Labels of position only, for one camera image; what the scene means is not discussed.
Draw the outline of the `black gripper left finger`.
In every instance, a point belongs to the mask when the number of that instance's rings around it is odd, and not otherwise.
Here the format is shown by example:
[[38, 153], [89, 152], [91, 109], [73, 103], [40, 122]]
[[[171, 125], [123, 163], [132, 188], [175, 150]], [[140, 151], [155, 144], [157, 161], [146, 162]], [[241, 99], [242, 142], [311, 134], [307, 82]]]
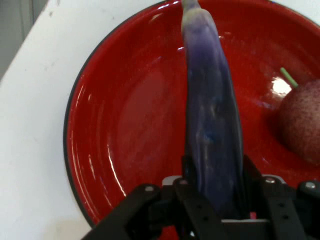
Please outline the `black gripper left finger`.
[[173, 226], [181, 240], [220, 240], [222, 222], [195, 188], [191, 157], [171, 185], [141, 184], [85, 235], [86, 240], [154, 240]]

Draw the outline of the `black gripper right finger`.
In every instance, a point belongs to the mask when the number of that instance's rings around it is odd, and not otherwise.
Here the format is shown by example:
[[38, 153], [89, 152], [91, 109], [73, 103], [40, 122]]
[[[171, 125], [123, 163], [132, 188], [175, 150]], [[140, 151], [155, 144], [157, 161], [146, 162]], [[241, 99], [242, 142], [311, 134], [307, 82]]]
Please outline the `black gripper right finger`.
[[305, 180], [297, 188], [280, 176], [263, 175], [253, 161], [243, 158], [243, 178], [250, 212], [267, 220], [272, 240], [320, 238], [320, 182]]

